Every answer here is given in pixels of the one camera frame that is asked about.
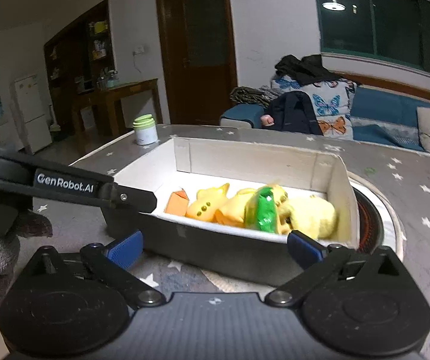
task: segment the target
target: orange block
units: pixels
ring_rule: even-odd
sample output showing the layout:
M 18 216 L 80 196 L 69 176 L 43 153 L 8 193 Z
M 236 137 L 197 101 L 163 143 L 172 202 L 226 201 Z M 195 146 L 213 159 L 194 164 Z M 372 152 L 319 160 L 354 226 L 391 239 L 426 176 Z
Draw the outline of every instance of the orange block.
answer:
M 172 192 L 168 203 L 166 203 L 165 212 L 178 216 L 185 216 L 188 208 L 188 196 L 184 190 Z

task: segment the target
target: window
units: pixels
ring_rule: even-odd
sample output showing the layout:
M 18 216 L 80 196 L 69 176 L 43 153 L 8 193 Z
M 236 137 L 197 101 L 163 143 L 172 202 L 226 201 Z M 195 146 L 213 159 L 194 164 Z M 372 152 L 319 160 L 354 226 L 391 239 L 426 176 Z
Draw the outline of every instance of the window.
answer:
M 327 2 L 338 5 L 325 8 Z M 322 51 L 368 56 L 430 72 L 427 0 L 317 0 L 317 5 Z

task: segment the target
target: table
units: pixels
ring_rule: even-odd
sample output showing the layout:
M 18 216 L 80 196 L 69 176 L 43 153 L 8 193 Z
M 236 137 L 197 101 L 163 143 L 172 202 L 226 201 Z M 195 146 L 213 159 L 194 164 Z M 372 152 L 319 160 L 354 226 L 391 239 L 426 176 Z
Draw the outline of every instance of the table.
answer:
M 430 304 L 430 155 L 394 147 L 336 140 L 322 136 L 231 127 L 158 125 L 160 142 L 148 146 L 134 143 L 132 134 L 90 153 L 74 166 L 102 174 L 115 174 L 173 136 L 271 143 L 331 151 L 340 155 L 347 169 L 375 185 L 397 212 L 404 226 L 404 264 Z M 43 214 L 53 225 L 51 239 L 22 239 L 20 264 L 44 244 L 60 252 L 78 251 L 90 242 L 107 244 L 117 237 L 116 229 L 106 229 L 104 217 L 96 207 L 33 199 L 34 209 L 47 204 Z M 172 262 L 144 253 L 131 269 L 168 298 L 173 291 L 259 291 L 270 288 L 221 277 L 198 267 Z M 430 334 L 422 354 L 430 360 Z
M 121 99 L 131 95 L 137 95 L 138 93 L 152 91 L 153 103 L 155 106 L 155 117 L 158 122 L 161 122 L 163 119 L 161 117 L 160 97 L 158 95 L 157 81 L 158 79 L 149 79 L 134 83 L 131 82 L 117 85 L 112 88 L 95 90 L 90 93 L 78 95 L 72 105 L 72 120 L 80 152 L 85 154 L 83 137 L 84 127 L 80 111 L 86 107 L 92 107 L 94 105 L 100 106 L 102 108 L 100 110 L 101 112 L 106 109 L 110 135 L 113 138 L 117 138 L 125 133 L 126 130 L 125 121 L 123 119 Z M 98 124 L 100 123 L 101 115 L 98 116 L 99 117 L 95 116 L 95 121 L 97 122 L 97 128 L 100 131 L 101 126 Z

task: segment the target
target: green shiny packet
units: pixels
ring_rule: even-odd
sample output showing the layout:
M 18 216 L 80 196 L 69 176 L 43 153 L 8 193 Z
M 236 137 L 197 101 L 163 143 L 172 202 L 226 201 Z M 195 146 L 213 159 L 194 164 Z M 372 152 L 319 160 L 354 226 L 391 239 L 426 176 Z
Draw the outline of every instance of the green shiny packet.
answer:
M 277 212 L 271 187 L 262 187 L 245 206 L 245 228 L 276 233 Z

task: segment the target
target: wall socket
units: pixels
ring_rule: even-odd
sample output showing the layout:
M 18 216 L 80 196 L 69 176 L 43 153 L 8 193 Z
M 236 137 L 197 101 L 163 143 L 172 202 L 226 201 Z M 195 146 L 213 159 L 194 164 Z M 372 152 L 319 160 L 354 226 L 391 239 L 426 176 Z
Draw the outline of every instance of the wall socket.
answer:
M 137 56 L 138 54 L 143 54 L 144 52 L 145 52 L 145 47 L 141 44 L 135 47 L 135 51 L 133 52 L 133 55 Z

